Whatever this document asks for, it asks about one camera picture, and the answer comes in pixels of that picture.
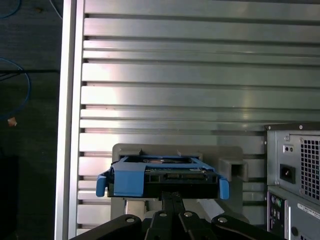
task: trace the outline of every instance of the bolt head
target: bolt head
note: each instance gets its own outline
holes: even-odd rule
[[[191,217],[191,216],[192,216],[192,213],[189,212],[189,211],[186,211],[186,212],[184,213],[184,216],[186,216],[186,217]]]
[[[228,220],[227,220],[225,217],[219,217],[219,218],[218,218],[218,221],[219,221],[220,223],[222,223],[222,224],[228,222]]]

